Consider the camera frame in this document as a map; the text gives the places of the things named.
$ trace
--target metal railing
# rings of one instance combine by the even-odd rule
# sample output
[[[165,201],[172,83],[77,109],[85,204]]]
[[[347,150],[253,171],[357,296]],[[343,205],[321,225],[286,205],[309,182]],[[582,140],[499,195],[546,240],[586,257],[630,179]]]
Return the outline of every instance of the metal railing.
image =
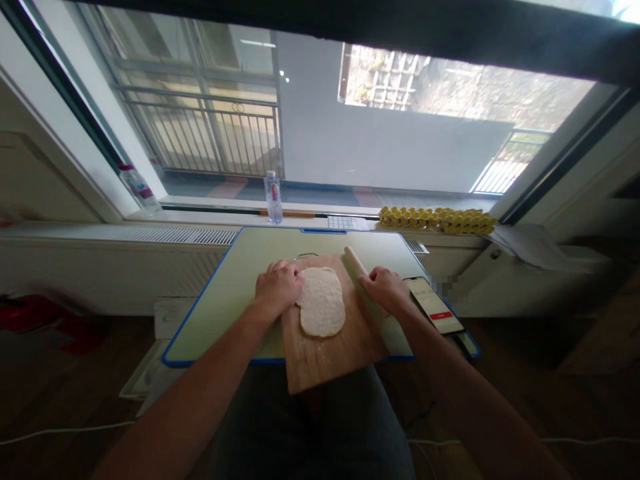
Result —
[[[142,87],[114,87],[162,168],[283,176],[277,104]]]
[[[514,128],[471,188],[472,193],[506,192],[553,132]]]

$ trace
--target dough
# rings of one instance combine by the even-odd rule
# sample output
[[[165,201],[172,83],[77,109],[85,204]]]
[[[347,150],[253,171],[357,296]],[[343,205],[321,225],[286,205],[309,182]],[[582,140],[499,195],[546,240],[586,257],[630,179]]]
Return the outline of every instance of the dough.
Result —
[[[302,330],[312,337],[334,336],[345,324],[345,304],[338,276],[328,267],[308,268],[300,275],[305,278],[297,302]]]

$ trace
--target leg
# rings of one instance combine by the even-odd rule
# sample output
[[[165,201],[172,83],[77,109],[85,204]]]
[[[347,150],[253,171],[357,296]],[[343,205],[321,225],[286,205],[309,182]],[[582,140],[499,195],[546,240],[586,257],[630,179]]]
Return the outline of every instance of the leg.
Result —
[[[372,366],[326,384],[323,454],[334,477],[415,478],[407,438]]]
[[[250,365],[213,440],[211,477],[284,478],[309,456],[309,418],[284,366]]]

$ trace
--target window glass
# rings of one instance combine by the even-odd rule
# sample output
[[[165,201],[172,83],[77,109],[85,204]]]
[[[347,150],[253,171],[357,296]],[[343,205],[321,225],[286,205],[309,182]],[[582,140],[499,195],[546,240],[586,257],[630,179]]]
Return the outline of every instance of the window glass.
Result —
[[[605,3],[631,18],[632,5]],[[89,31],[79,41],[101,54],[93,60],[106,63],[153,170],[179,197],[263,201],[262,178],[274,170],[284,202],[488,210],[594,85],[280,31],[73,8]],[[55,32],[56,18],[45,21]],[[83,82],[91,90],[91,79]]]

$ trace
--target smartphone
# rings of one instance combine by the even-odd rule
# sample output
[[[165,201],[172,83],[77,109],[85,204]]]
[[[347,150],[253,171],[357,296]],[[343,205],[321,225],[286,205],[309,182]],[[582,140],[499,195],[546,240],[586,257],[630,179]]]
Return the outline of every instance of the smartphone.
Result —
[[[442,335],[464,332],[465,328],[456,318],[440,295],[431,288],[431,284],[424,277],[404,279],[411,290],[411,297],[428,318],[431,324]]]

